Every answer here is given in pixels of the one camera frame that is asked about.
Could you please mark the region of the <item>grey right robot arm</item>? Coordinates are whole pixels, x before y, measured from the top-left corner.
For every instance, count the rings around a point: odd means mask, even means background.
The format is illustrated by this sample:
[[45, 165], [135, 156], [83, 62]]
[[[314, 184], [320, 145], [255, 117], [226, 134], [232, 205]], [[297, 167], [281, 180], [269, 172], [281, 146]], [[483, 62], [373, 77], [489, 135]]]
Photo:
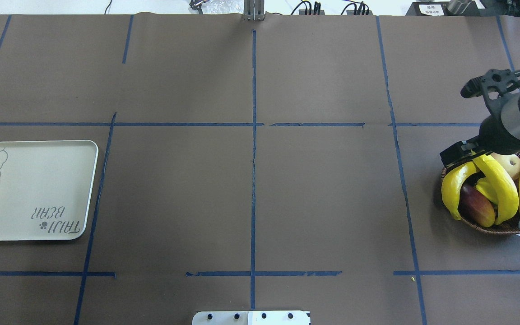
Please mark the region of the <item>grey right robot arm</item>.
[[441, 199], [455, 220], [499, 226], [520, 217], [520, 70], [489, 70], [460, 94], [483, 97], [490, 115], [477, 136], [441, 152]]

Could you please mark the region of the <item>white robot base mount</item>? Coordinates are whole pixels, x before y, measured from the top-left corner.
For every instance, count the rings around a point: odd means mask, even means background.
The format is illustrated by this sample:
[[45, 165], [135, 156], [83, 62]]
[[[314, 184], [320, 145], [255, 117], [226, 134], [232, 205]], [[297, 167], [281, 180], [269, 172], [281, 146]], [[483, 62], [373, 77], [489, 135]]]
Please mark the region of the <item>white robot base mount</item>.
[[192, 318], [193, 325], [311, 325], [308, 311], [202, 311]]

